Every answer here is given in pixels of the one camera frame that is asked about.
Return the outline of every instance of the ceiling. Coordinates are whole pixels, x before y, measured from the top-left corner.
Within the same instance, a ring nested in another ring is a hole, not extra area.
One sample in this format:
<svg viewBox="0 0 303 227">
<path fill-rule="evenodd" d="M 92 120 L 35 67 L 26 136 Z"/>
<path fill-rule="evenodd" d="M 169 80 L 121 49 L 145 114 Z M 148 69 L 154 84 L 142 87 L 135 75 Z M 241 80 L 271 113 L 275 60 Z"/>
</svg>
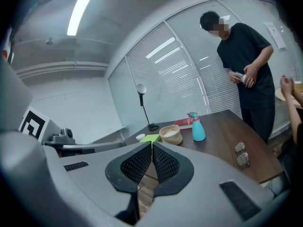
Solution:
<svg viewBox="0 0 303 227">
<path fill-rule="evenodd" d="M 62 61 L 108 64 L 127 35 L 170 0 L 90 0 L 77 35 L 67 36 L 76 1 L 53 0 L 33 13 L 16 34 L 12 68 Z M 47 45 L 50 37 L 53 44 Z"/>
</svg>

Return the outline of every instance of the hand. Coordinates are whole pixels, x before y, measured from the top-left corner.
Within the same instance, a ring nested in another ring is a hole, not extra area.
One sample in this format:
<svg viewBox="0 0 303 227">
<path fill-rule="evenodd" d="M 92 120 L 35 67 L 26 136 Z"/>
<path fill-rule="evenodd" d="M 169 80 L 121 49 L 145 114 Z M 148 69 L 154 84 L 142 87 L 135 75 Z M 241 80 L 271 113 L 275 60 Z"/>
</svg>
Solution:
<svg viewBox="0 0 303 227">
<path fill-rule="evenodd" d="M 235 72 L 233 72 L 232 70 L 230 70 L 228 72 L 228 76 L 229 76 L 230 81 L 233 83 L 241 82 L 241 79 L 239 77 L 237 77 L 237 74 Z"/>
<path fill-rule="evenodd" d="M 258 70 L 259 68 L 254 64 L 250 64 L 244 68 L 246 77 L 243 83 L 246 87 L 252 87 L 254 85 L 257 80 Z"/>
<path fill-rule="evenodd" d="M 286 76 L 282 76 L 280 80 L 281 92 L 285 98 L 291 96 L 294 91 L 294 82 L 291 78 L 287 78 Z"/>
</svg>

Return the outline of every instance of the eyeglasses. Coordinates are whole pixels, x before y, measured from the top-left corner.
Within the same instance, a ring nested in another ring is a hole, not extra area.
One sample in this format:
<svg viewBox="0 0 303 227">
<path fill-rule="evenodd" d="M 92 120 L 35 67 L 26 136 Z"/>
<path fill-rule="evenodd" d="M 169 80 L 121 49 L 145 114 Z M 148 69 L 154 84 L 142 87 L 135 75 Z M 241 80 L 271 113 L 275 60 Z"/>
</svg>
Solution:
<svg viewBox="0 0 303 227">
<path fill-rule="evenodd" d="M 244 169 L 246 166 L 250 166 L 250 160 L 248 158 L 248 153 L 245 149 L 244 143 L 241 141 L 236 145 L 235 151 L 237 153 L 237 164 Z"/>
</svg>

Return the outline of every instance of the window blinds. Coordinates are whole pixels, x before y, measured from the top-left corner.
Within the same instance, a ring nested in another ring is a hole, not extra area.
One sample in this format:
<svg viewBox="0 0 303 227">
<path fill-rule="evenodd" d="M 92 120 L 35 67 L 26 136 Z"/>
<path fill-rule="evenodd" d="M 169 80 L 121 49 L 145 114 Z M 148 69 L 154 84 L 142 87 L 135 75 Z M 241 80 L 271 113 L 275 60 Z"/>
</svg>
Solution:
<svg viewBox="0 0 303 227">
<path fill-rule="evenodd" d="M 230 26 L 239 20 L 221 3 L 211 1 L 186 9 L 167 20 L 194 61 L 202 79 L 211 113 L 230 109 L 241 115 L 237 86 L 230 82 L 228 70 L 223 68 L 217 53 L 221 41 L 200 27 L 200 17 L 207 11 L 215 11 Z"/>
<path fill-rule="evenodd" d="M 126 58 L 135 84 L 147 87 L 143 101 L 150 123 L 183 119 L 188 112 L 207 114 L 192 65 L 165 24 L 146 35 Z"/>
<path fill-rule="evenodd" d="M 147 125 L 147 121 L 125 59 L 110 75 L 108 83 L 120 121 L 128 126 L 128 136 L 137 133 Z"/>
<path fill-rule="evenodd" d="M 281 24 L 281 32 L 285 34 L 285 36 L 288 39 L 288 42 L 290 44 L 290 47 L 293 51 L 294 54 L 294 59 L 295 59 L 295 63 L 296 63 L 296 69 L 298 72 L 298 78 L 299 81 L 302 80 L 302 78 L 300 77 L 300 75 L 303 75 L 303 54 L 302 51 L 298 45 L 298 43 L 295 41 L 294 39 L 294 34 L 291 32 L 291 30 L 283 23 L 282 19 L 280 18 L 279 12 L 276 9 L 276 7 L 270 3 L 270 2 L 266 2 L 266 1 L 260 1 L 265 8 L 275 17 L 275 19 L 277 21 L 279 21 L 279 23 Z"/>
<path fill-rule="evenodd" d="M 291 46 L 286 35 L 281 32 L 281 24 L 262 6 L 257 0 L 220 0 L 229 7 L 244 23 L 257 30 L 264 38 L 266 38 L 273 46 L 274 53 L 268 61 L 271 73 L 273 75 L 275 89 L 280 87 L 280 79 L 282 75 L 287 75 L 297 80 L 295 67 L 295 59 Z M 263 24 L 263 22 L 273 22 L 279 30 L 285 44 L 286 49 L 279 50 L 276 43 Z M 279 130 L 289 123 L 286 106 L 283 102 L 276 99 L 276 115 L 273 132 Z"/>
</svg>

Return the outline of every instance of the ceiling pipe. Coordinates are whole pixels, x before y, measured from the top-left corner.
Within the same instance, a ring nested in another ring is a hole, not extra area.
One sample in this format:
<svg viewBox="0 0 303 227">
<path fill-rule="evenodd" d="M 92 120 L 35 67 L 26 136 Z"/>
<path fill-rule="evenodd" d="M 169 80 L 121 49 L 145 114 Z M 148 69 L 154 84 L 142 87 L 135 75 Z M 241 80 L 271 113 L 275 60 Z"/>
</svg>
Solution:
<svg viewBox="0 0 303 227">
<path fill-rule="evenodd" d="M 71 39 L 74 39 L 74 40 L 88 40 L 88 41 L 93 41 L 93 42 L 98 42 L 98 43 L 103 43 L 103 44 L 114 45 L 113 43 L 106 42 L 106 41 L 103 41 L 103 40 L 94 40 L 94 39 L 89 39 L 89 38 L 79 38 L 79 37 L 70 37 L 70 36 L 65 36 L 65 37 L 52 37 L 52 40 L 55 40 L 55 43 L 56 43 L 56 40 L 58 40 L 58 39 L 68 39 L 68 40 L 71 40 Z M 15 47 L 18 46 L 18 45 L 21 45 L 21 44 L 26 44 L 26 43 L 30 43 L 30 42 L 39 41 L 39 40 L 45 41 L 45 38 L 21 41 L 21 42 L 16 43 L 16 44 L 15 44 Z"/>
<path fill-rule="evenodd" d="M 46 73 L 67 71 L 67 70 L 103 70 L 106 71 L 108 64 L 89 61 L 60 61 L 38 64 L 15 70 L 16 74 L 21 78 L 29 78 Z"/>
</svg>

